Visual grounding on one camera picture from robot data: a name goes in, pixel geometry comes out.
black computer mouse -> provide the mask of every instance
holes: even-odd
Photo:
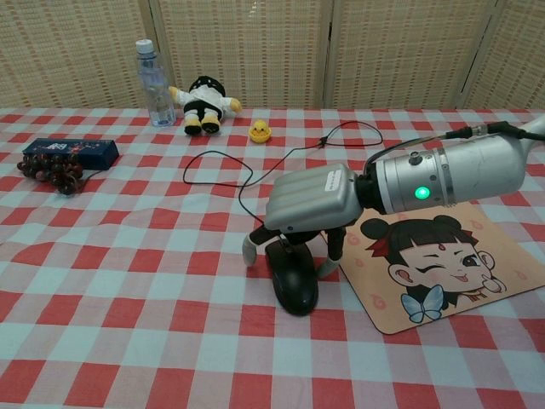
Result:
[[[284,245],[279,240],[265,248],[272,285],[282,307],[293,315],[309,314],[318,301],[318,277],[306,245]]]

green led light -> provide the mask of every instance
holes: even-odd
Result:
[[[420,200],[429,198],[429,189],[425,186],[417,187],[415,190],[415,197]]]

cartoon girl illustration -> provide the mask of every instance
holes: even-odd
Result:
[[[449,304],[468,305],[507,289],[492,275],[494,257],[477,251],[474,246],[479,241],[452,217],[391,225],[369,219],[360,229],[376,240],[366,250],[373,250],[373,257],[384,257],[390,263],[390,277],[407,289],[401,303],[413,322],[422,322],[424,316],[437,320]]]

black cable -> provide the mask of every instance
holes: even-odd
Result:
[[[397,145],[393,145],[391,147],[387,147],[386,149],[382,149],[380,152],[377,152],[375,153],[374,155],[372,155],[369,159],[367,159],[367,162],[365,162],[365,167],[364,167],[364,175],[367,175],[368,172],[369,172],[369,167],[377,160],[379,159],[381,156],[384,156],[386,155],[387,153],[390,153],[391,151],[395,150],[395,149],[400,149],[401,147],[403,147],[404,145],[409,145],[409,144],[414,144],[416,143],[417,141],[420,141],[424,138],[415,138],[415,139],[411,139],[409,141],[405,141],[405,142],[400,142],[398,143]]]
[[[533,141],[545,142],[545,135],[532,134],[531,132],[526,132],[522,139],[532,139]]]
[[[101,173],[103,170],[97,170],[96,172],[94,173],[91,173],[89,176],[87,176],[87,178],[83,181],[82,185],[79,187],[79,189],[77,190],[78,193],[81,193],[83,191],[83,189],[85,188],[85,185],[87,185],[87,182],[89,181],[89,179],[93,176],[96,176],[98,175],[99,173]]]
[[[362,125],[365,125],[367,126],[368,128],[374,130],[380,137],[380,140],[378,142],[372,142],[372,143],[369,143],[369,144],[340,144],[340,143],[329,143],[327,142],[328,139],[339,129],[343,128],[344,126],[348,125],[348,124],[362,124]],[[226,187],[239,187],[240,190],[238,191],[238,202],[240,203],[241,207],[246,210],[246,212],[254,217],[258,222],[260,222],[261,224],[264,224],[264,221],[256,216],[254,213],[252,213],[246,206],[244,206],[243,202],[242,202],[242,192],[243,190],[246,188],[246,187],[250,187],[250,186],[254,186],[255,184],[259,183],[260,181],[262,181],[263,179],[265,179],[267,176],[269,176],[271,174],[271,172],[273,170],[275,170],[276,168],[278,168],[293,152],[295,151],[305,151],[307,149],[314,149],[315,147],[325,147],[325,146],[333,146],[333,147],[373,147],[373,146],[376,146],[376,145],[381,145],[382,143],[384,142],[384,137],[381,133],[381,131],[379,129],[377,129],[376,127],[374,127],[373,125],[371,124],[367,124],[366,122],[363,122],[363,121],[358,121],[358,120],[353,120],[353,121],[346,121],[346,122],[342,122],[340,124],[338,124],[335,128],[333,128],[332,130],[330,130],[330,132],[326,135],[326,136],[323,136],[320,138],[319,140],[319,143],[315,144],[315,145],[311,145],[310,147],[294,147],[292,148],[288,153],[286,153],[284,155],[283,158],[281,158],[267,173],[265,173],[264,175],[262,175],[260,178],[258,178],[257,180],[253,181],[250,183],[250,179],[252,178],[252,176],[254,175],[254,170],[252,168],[250,168],[247,164],[245,164],[242,160],[238,159],[238,158],[235,158],[233,156],[231,156],[230,154],[228,153],[224,153],[224,152],[220,152],[220,151],[216,151],[216,150],[209,150],[209,151],[204,151],[204,152],[201,152],[199,155],[193,157],[189,163],[186,165],[185,169],[184,169],[184,173],[182,175],[182,180],[188,184],[188,185],[212,185],[212,186],[226,186]],[[189,169],[189,167],[192,165],[193,162],[195,162],[198,158],[201,158],[202,156],[204,155],[207,155],[209,153],[217,153],[219,155],[222,155],[222,156],[225,156],[226,158],[230,158],[232,160],[234,160],[235,162],[238,162],[239,164],[241,164],[242,166],[244,166],[247,170],[250,171],[250,176],[248,176],[248,178],[246,179],[246,181],[242,184],[242,185],[239,185],[237,184],[236,182],[222,182],[222,181],[188,181],[186,179],[186,174],[187,174],[187,170]]]

bottle cap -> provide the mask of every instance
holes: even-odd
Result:
[[[138,40],[136,42],[136,51],[139,54],[147,54],[153,52],[153,41],[149,39]]]

